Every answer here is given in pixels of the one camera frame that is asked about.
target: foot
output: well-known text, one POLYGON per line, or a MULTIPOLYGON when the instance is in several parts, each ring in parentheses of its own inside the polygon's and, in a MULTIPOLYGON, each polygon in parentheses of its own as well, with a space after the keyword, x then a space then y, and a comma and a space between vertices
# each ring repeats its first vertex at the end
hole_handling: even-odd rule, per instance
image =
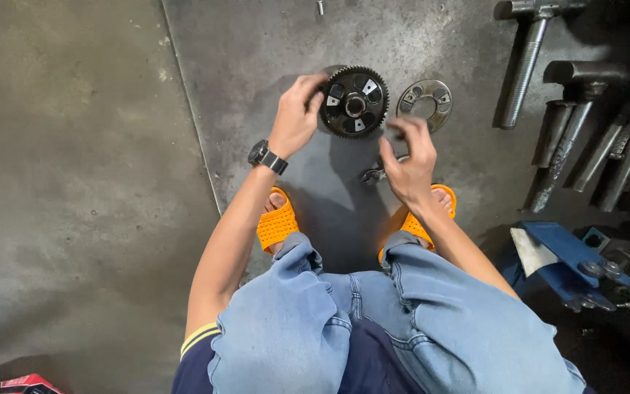
MULTIPOLYGON (((267 201, 264 203, 264 211, 262 211, 262 214, 273 212, 283 207, 284 205, 285 197, 283 197, 279 193, 271 193, 269 194, 269 198, 267 198, 267 201)), ((282 246, 284 246, 283 242, 277 242, 274 245, 269 246, 269 250, 271 250, 271 253, 275 255, 279 250, 281 250, 282 246)))
MULTIPOLYGON (((439 203, 442 205, 442 207, 444 207, 447 212, 451 212, 451 195, 449 193, 447 193, 443 189, 432 189, 432 196, 436 201, 439 201, 439 203)), ((419 243, 422 245, 422 247, 429 246, 429 242, 427 242, 426 239, 421 237, 416 238, 419 240, 419 243)))

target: denim pants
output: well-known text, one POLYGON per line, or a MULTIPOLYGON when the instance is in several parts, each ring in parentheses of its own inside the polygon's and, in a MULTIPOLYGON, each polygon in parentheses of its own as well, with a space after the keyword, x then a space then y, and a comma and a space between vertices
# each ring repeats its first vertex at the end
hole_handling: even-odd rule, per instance
POLYGON ((351 321, 383 327, 426 393, 582 393, 585 382, 520 300, 419 245, 407 231, 384 247, 384 267, 336 275, 292 233, 267 273, 218 317, 208 373, 215 393, 336 393, 351 321))

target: gear teeth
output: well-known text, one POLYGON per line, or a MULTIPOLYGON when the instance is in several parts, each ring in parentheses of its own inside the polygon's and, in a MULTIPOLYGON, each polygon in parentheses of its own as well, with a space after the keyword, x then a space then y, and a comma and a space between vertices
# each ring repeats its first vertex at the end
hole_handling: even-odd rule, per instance
MULTIPOLYGON (((323 123, 325 124, 325 127, 327 127, 327 129, 329 131, 332 132, 332 134, 336 135, 339 138, 344 138, 344 139, 362 139, 362 138, 366 138, 369 135, 371 135, 371 133, 378 129, 382 124, 383 121, 386 118, 386 115, 388 114, 388 105, 390 103, 390 94, 388 93, 388 86, 386 86, 385 81, 383 81, 383 78, 375 71, 373 71, 372 69, 368 68, 368 67, 363 67, 363 66, 345 66, 342 67, 341 69, 338 69, 337 71, 333 72, 332 75, 330 76, 330 78, 327 81, 326 87, 330 86, 335 80, 338 79, 338 77, 344 75, 344 74, 348 74, 348 73, 360 73, 360 74, 367 74, 371 77, 373 77, 373 79, 376 80, 376 82, 380 85, 381 89, 382 89, 382 93, 383 93, 383 111, 380 113, 379 115, 379 119, 377 121, 374 122, 374 124, 369 127, 368 130, 365 130, 363 132, 357 132, 354 134, 350 134, 350 133, 345 133, 339 130, 335 130, 331 125, 330 122, 328 121, 326 115, 324 114, 324 112, 320 111, 320 119, 323 121, 323 123)), ((328 88, 324 89, 323 92, 325 93, 325 95, 328 94, 328 88)))

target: watch face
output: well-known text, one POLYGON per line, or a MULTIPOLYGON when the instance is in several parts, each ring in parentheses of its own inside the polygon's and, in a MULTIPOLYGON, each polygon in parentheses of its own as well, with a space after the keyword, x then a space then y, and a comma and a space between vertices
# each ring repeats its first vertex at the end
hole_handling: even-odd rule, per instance
POLYGON ((254 145, 252 150, 249 152, 247 161, 250 163, 255 163, 258 160, 261 160, 264 157, 266 150, 267 150, 267 142, 264 139, 262 139, 261 141, 257 142, 256 145, 254 145))

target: orange slide sandal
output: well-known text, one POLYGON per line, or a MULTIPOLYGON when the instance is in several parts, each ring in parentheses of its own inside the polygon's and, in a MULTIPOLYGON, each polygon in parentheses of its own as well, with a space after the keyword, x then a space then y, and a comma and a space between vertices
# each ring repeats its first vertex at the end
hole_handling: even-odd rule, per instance
POLYGON ((285 192, 278 187, 272 187, 272 193, 281 194, 285 197, 285 205, 273 212, 267 212, 259 219, 257 226, 257 236, 262 250, 272 254, 269 246, 275 243, 284 242, 285 238, 295 231, 298 231, 298 223, 295 220, 295 212, 291 200, 285 192))
MULTIPOLYGON (((451 219, 454 219, 456 217, 456 194, 454 193, 454 191, 450 187, 445 186, 443 184, 433 184, 431 189, 432 190, 443 189, 444 192, 446 192, 449 196, 451 196, 451 211, 449 212, 449 217, 451 219)), ((417 236, 426 240, 427 242, 429 242, 429 246, 427 246, 427 249, 430 251, 434 250, 434 243, 432 242, 432 238, 429 237, 427 232, 419 223, 419 220, 417 220, 415 216, 412 215, 412 212, 407 213, 405 223, 402 224, 402 227, 400 228, 400 230, 409 231, 413 236, 417 236)), ((378 262, 382 262, 382 261, 383 261, 383 249, 381 249, 381 251, 378 253, 378 262)))

